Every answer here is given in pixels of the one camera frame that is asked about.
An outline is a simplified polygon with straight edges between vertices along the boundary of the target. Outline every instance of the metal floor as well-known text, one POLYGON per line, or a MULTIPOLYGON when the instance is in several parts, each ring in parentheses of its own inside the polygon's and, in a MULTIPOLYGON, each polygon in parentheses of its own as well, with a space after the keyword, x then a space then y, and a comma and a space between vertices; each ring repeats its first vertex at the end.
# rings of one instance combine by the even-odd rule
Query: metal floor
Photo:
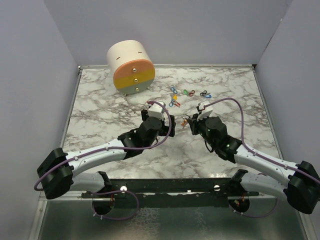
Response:
MULTIPOLYGON (((274 198, 251 200, 248 213, 264 214, 274 198)), ((119 217, 130 215, 117 209, 119 217)), ((303 240, 307 239, 295 211, 280 202, 277 211, 265 218, 248 218, 231 208, 186 207, 142 208, 127 221, 93 217, 91 201, 49 201, 40 240, 303 240)))

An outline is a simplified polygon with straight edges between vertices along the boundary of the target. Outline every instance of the small clip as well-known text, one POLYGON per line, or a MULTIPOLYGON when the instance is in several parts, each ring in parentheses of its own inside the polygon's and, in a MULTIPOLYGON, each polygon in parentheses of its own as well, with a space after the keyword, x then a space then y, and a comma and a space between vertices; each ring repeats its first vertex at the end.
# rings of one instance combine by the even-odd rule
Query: small clip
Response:
POLYGON ((174 99, 171 99, 171 102, 169 103, 169 107, 173 107, 174 106, 174 99))
POLYGON ((173 104, 176 105, 178 108, 180 108, 181 104, 178 103, 176 100, 173 99, 173 104))
POLYGON ((185 128, 185 126, 187 125, 188 120, 184 117, 183 123, 181 123, 182 129, 185 128))
POLYGON ((200 96, 207 98, 207 99, 212 98, 212 96, 210 95, 210 92, 208 92, 207 90, 204 90, 203 92, 201 92, 200 96))
POLYGON ((189 92, 189 97, 192 97, 194 94, 196 93, 196 91, 195 90, 191 90, 191 92, 189 92))
POLYGON ((187 90, 183 90, 183 93, 189 97, 192 97, 195 94, 195 90, 191 90, 191 92, 188 92, 187 90))
POLYGON ((178 93, 178 91, 172 86, 172 87, 170 87, 170 90, 174 93, 174 94, 177 94, 178 93))

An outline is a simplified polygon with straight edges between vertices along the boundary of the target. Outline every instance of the orange stripe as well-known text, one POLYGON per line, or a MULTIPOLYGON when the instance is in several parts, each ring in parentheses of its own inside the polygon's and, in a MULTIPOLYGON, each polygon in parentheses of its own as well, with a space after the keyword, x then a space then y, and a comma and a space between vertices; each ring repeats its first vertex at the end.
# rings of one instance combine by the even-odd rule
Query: orange stripe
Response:
POLYGON ((117 68, 114 72, 113 79, 122 79, 131 76, 132 74, 138 74, 151 69, 155 70, 155 66, 149 60, 137 59, 128 61, 117 68))
POLYGON ((144 83, 155 78, 156 71, 155 69, 149 69, 139 73, 131 74, 130 76, 125 76, 122 78, 113 79, 113 83, 116 89, 126 88, 132 85, 144 83))

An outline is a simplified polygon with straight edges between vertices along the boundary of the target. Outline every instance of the red clip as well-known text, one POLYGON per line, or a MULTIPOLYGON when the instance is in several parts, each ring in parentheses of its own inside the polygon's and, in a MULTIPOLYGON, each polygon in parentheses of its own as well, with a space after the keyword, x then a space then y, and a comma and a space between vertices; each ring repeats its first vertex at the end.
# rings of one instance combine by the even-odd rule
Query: red clip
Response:
POLYGON ((173 104, 176 105, 178 108, 180 108, 181 104, 178 103, 176 100, 173 100, 173 104))
POLYGON ((181 126, 182 126, 183 129, 185 128, 185 126, 187 125, 187 123, 188 123, 188 120, 187 120, 187 119, 184 119, 184 120, 183 120, 183 123, 181 123, 181 126))
POLYGON ((191 90, 191 92, 189 92, 189 97, 192 97, 194 94, 196 93, 196 91, 195 90, 191 90))

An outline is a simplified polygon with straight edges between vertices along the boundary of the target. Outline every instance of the yellow stripe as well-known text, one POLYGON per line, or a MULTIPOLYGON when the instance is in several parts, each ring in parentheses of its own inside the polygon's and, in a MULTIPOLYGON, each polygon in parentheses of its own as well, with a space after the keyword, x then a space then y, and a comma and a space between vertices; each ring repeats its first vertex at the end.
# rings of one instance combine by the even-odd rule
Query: yellow stripe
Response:
POLYGON ((130 76, 113 79, 113 83, 115 88, 122 89, 135 84, 140 84, 140 83, 152 80, 155 78, 155 75, 156 75, 156 70, 153 68, 147 71, 134 73, 130 76))

